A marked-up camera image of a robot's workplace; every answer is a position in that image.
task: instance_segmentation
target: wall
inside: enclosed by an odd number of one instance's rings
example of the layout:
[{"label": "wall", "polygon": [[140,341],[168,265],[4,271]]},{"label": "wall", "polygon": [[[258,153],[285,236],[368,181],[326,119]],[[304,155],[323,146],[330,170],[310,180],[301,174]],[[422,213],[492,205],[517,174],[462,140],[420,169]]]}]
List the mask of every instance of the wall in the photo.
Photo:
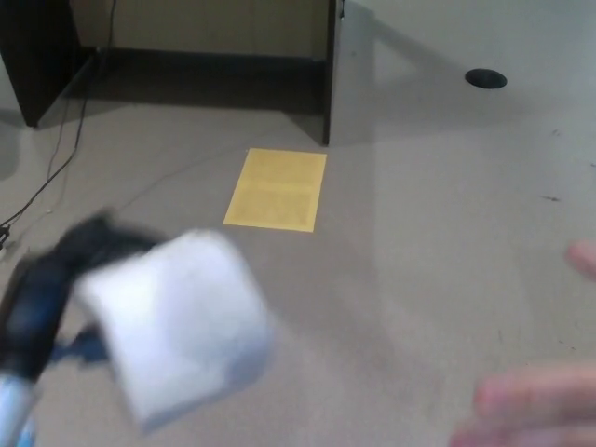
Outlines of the wall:
[{"label": "wall", "polygon": [[[72,0],[84,46],[105,47],[113,0]],[[115,47],[322,58],[328,0],[118,0]]]}]

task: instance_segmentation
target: finger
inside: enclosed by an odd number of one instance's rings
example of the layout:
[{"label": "finger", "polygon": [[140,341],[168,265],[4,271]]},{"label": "finger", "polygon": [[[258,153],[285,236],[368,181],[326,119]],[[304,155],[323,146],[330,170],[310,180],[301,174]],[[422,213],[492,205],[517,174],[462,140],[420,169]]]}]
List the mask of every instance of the finger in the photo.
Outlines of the finger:
[{"label": "finger", "polygon": [[565,257],[578,272],[591,279],[596,279],[596,243],[574,242],[567,249]]},{"label": "finger", "polygon": [[449,447],[594,447],[596,426],[559,426],[503,432],[486,438],[453,436]]},{"label": "finger", "polygon": [[596,403],[574,411],[569,408],[562,410],[556,406],[543,406],[532,412],[509,412],[476,417],[461,424],[455,431],[454,439],[481,443],[500,439],[503,434],[581,424],[596,427]]},{"label": "finger", "polygon": [[596,364],[526,368],[484,380],[476,389],[478,415],[577,411],[596,402]]}]

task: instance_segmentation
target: yellow paper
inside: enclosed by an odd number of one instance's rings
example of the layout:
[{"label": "yellow paper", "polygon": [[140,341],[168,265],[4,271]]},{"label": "yellow paper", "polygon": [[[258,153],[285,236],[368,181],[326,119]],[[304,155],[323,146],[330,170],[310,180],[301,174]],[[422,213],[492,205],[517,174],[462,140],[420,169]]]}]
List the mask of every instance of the yellow paper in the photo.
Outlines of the yellow paper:
[{"label": "yellow paper", "polygon": [[224,224],[315,230],[327,156],[250,149]]}]

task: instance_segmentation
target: desk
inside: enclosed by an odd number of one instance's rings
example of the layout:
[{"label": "desk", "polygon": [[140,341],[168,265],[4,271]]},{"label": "desk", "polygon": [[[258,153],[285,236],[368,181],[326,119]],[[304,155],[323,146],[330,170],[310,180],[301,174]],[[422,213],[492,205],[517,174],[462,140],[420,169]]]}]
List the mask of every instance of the desk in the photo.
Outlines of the desk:
[{"label": "desk", "polygon": [[[96,47],[101,46],[101,40],[107,42],[106,22],[100,14],[89,14],[86,7],[105,7],[111,1],[72,0],[71,7],[69,0],[0,0],[0,54],[28,126],[36,127],[51,104],[66,88],[72,87],[75,74],[89,66],[89,60],[97,58]],[[118,1],[123,3],[118,3],[116,9],[115,28],[121,31],[115,33],[108,70],[90,90],[92,97],[319,115],[318,137],[322,143],[329,144],[334,62],[343,0]],[[188,19],[194,16],[186,14],[183,7],[193,5],[194,13],[195,4],[207,7],[210,2],[218,6],[218,21],[207,20],[211,31],[203,33],[200,26],[205,23],[201,25],[201,16],[196,16],[195,29]],[[267,23],[269,16],[259,13],[265,7],[284,13],[281,7],[298,7],[298,2],[310,8],[308,14],[312,14],[315,23],[312,28],[318,30],[310,41],[305,40],[308,34],[300,23],[294,23],[292,14],[285,17],[285,22],[271,19]],[[157,19],[156,14],[147,16],[147,11],[152,11],[149,4],[153,9],[164,5],[175,5],[178,9],[173,16]],[[228,19],[233,21],[227,26],[228,15],[221,5],[226,5],[230,11]],[[239,20],[243,16],[232,13],[232,7],[243,5],[254,9],[252,20],[259,22],[258,33],[256,25],[242,28]],[[305,16],[303,8],[289,11]],[[162,19],[169,20],[170,26],[180,23],[181,31],[159,33]],[[134,26],[128,27],[132,20]],[[282,33],[288,24],[294,28]],[[157,27],[153,28],[156,30],[153,34],[151,26]],[[245,42],[247,35],[252,36],[249,43]],[[76,94],[77,88],[71,91]]]}]

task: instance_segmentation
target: black object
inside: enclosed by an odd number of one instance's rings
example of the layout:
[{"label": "black object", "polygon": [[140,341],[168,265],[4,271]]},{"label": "black object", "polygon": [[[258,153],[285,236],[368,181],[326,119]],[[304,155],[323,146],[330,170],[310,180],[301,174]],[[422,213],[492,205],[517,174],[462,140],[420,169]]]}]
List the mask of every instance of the black object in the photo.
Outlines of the black object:
[{"label": "black object", "polygon": [[507,85],[507,78],[495,70],[475,68],[466,73],[466,80],[474,87],[495,89]]},{"label": "black object", "polygon": [[102,213],[69,230],[52,250],[21,260],[0,304],[0,371],[35,382],[51,360],[76,279],[161,240],[116,226]]},{"label": "black object", "polygon": [[4,244],[7,242],[10,236],[10,227],[0,226],[0,250],[4,248]]},{"label": "black object", "polygon": [[2,0],[0,55],[25,123],[37,127],[90,54],[79,45],[69,0]]}]

